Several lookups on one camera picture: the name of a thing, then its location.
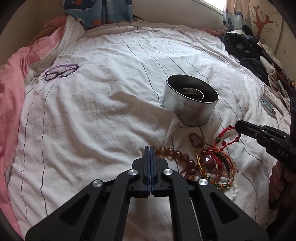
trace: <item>window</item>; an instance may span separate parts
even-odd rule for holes
[[[225,2],[224,0],[204,0],[204,1],[223,11],[224,2]]]

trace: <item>blue patterned fabric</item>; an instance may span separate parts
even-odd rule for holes
[[[243,17],[242,12],[233,11],[233,14],[231,14],[228,9],[223,11],[223,23],[229,31],[241,29],[243,25],[251,28],[250,22]]]
[[[133,22],[132,0],[63,0],[63,11],[86,27]]]

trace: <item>jewelry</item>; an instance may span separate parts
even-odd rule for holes
[[[218,144],[221,141],[221,138],[228,130],[235,130],[233,126],[228,126],[225,128],[215,139],[213,145],[204,143],[203,139],[199,137],[196,133],[191,133],[189,135],[189,139],[193,146],[196,147],[195,155],[197,167],[200,175],[203,178],[206,178],[211,182],[217,189],[225,189],[233,186],[234,192],[230,197],[231,200],[234,200],[238,193],[238,185],[234,184],[234,174],[236,171],[236,164],[232,162],[232,159],[227,155],[223,149],[228,145],[231,145],[235,142],[239,142],[241,134],[238,133],[238,136],[231,142],[226,143],[223,141],[222,147],[218,147]],[[203,169],[203,166],[206,166],[209,169],[209,172],[206,172]]]
[[[180,151],[175,151],[173,148],[166,149],[165,147],[160,147],[158,149],[154,148],[154,150],[155,150],[156,156],[158,157],[168,156],[169,158],[175,159],[178,172],[179,172],[179,167],[178,167],[177,161],[186,164],[187,168],[182,170],[180,173],[182,174],[186,171],[186,174],[184,177],[194,181],[194,178],[197,174],[197,166],[195,165],[195,162],[193,160],[189,159],[189,155],[182,154],[182,152]]]

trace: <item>pink pendant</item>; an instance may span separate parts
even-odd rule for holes
[[[211,155],[203,156],[201,159],[202,163],[205,164],[207,167],[211,167],[215,164],[213,158]]]
[[[202,143],[202,140],[196,133],[191,133],[189,135],[189,139],[191,140],[192,145],[195,147]]]

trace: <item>bed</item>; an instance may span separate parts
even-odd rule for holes
[[[51,47],[40,52],[45,45]],[[11,205],[6,216],[23,237],[92,180],[108,181],[129,169],[146,145],[173,147],[194,159],[192,132],[213,142],[239,119],[289,132],[290,114],[282,102],[225,51],[219,38],[200,30],[140,20],[84,31],[68,16],[65,27],[33,45],[32,52],[37,57],[27,63],[18,142],[14,160],[6,159],[4,192]],[[44,73],[61,64],[79,69],[45,81]],[[204,126],[186,127],[162,108],[166,79],[173,74],[197,77],[219,93]],[[259,103],[263,94],[283,116],[266,113]],[[229,154],[237,164],[234,202],[266,228],[268,180],[276,160],[246,136],[229,147]],[[174,161],[169,167],[177,170]],[[225,191],[228,197],[232,193],[232,188]],[[168,200],[133,199],[124,240],[172,240]]]

